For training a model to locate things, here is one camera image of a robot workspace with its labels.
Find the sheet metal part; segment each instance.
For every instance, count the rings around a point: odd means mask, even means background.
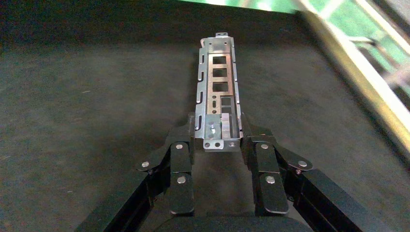
[[[239,151],[242,126],[234,39],[226,32],[201,39],[195,138],[205,151]]]

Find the black table surface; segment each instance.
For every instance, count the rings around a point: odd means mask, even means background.
[[[235,40],[250,121],[270,128],[392,229],[410,228],[405,165],[296,15],[171,0],[10,4],[7,13],[2,230],[80,224],[137,158],[194,111],[199,41],[222,31]],[[240,154],[198,151],[196,158],[197,215],[253,210]],[[151,228],[166,220],[164,202]]]

